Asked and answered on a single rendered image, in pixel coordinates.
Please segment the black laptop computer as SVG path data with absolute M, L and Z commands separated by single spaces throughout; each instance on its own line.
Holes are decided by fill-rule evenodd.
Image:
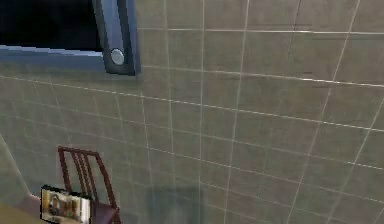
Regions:
M 43 185 L 40 218 L 50 224 L 91 224 L 91 202 L 82 193 Z

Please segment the dark red wooden chair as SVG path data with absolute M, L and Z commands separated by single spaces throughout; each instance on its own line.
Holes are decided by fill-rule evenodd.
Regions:
M 60 189 L 92 199 L 91 224 L 122 224 L 110 177 L 99 153 L 65 146 L 58 146 L 57 152 L 64 183 Z M 41 188 L 39 196 L 29 194 L 17 208 L 40 218 L 40 205 Z

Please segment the blue framed window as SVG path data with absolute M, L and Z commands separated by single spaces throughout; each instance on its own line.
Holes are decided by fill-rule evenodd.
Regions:
M 0 0 L 0 61 L 136 76 L 134 0 Z

